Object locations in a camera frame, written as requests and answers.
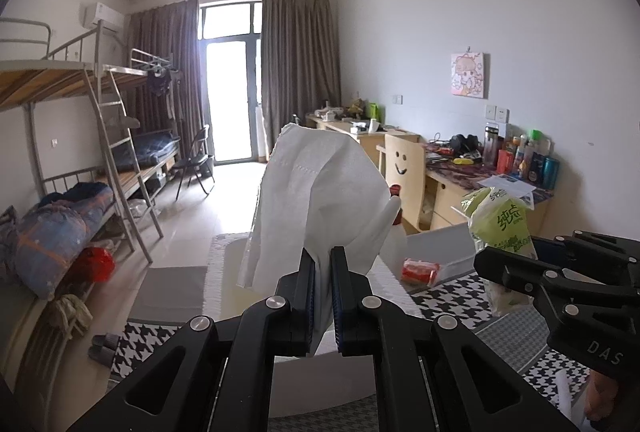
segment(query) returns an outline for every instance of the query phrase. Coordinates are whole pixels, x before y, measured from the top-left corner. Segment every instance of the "black chair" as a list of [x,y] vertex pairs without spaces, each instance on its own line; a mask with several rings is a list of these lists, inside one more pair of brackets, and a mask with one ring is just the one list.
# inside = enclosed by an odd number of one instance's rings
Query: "black chair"
[[[178,196],[180,195],[180,188],[182,188],[182,181],[184,180],[184,175],[191,170],[200,183],[203,192],[208,196],[211,193],[211,190],[207,192],[206,188],[202,184],[200,176],[198,176],[198,172],[196,168],[206,167],[207,171],[211,178],[213,179],[213,172],[211,172],[211,168],[209,168],[209,158],[210,156],[206,153],[206,142],[207,136],[209,135],[209,125],[203,126],[198,133],[193,138],[193,142],[191,143],[190,150],[192,154],[189,157],[183,158],[180,161],[177,161],[174,165],[174,170],[180,170],[180,184],[178,185],[178,193],[175,195],[175,200],[178,200]],[[189,183],[187,184],[187,188],[191,186],[192,176],[189,177]]]

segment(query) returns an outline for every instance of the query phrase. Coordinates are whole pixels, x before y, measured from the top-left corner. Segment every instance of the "slipper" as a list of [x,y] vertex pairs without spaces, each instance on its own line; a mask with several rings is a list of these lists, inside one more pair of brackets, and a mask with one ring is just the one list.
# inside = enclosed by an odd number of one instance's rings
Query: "slipper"
[[91,346],[88,354],[89,358],[94,362],[98,362],[100,365],[111,368],[116,351],[108,347]]
[[94,335],[94,337],[91,339],[91,343],[94,346],[106,347],[115,351],[118,348],[119,339],[119,335],[114,335],[113,333],[105,333],[103,335]]

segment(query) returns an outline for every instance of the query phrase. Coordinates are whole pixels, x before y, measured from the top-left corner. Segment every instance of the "tile floor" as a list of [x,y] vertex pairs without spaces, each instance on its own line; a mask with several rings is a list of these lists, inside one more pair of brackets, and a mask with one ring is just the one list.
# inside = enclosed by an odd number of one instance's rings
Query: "tile floor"
[[[164,238],[151,219],[146,218],[143,237],[154,259],[151,268],[206,266],[212,238],[219,234],[248,232],[254,216],[258,188],[265,165],[243,163],[215,167],[216,185],[209,196],[196,181],[182,185],[175,202],[178,181],[172,181],[157,197],[159,221]],[[204,181],[211,188],[211,179]],[[140,251],[129,253],[122,246],[116,257],[113,277],[94,288],[87,306],[94,315],[91,329],[83,338],[69,342],[54,388],[50,432],[63,432],[84,414],[107,387],[109,369],[88,359],[91,336],[119,332],[124,328],[130,308],[147,272]]]

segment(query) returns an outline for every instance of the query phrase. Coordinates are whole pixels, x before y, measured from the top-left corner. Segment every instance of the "power outlet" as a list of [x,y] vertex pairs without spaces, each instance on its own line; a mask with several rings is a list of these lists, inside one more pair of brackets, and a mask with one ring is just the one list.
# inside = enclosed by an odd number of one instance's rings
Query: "power outlet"
[[504,107],[496,108],[495,121],[500,123],[507,123],[509,121],[509,109]]
[[495,105],[487,105],[484,108],[484,118],[487,120],[495,120],[496,108]]

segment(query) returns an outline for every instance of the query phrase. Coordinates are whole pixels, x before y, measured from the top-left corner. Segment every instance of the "paper towel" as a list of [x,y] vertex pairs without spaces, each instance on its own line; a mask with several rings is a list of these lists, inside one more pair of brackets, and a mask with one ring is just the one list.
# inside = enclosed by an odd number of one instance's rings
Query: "paper towel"
[[316,263],[313,353],[333,320],[329,252],[344,246],[349,269],[366,274],[399,209],[351,136],[287,125],[262,178],[238,285],[273,295],[306,248]]

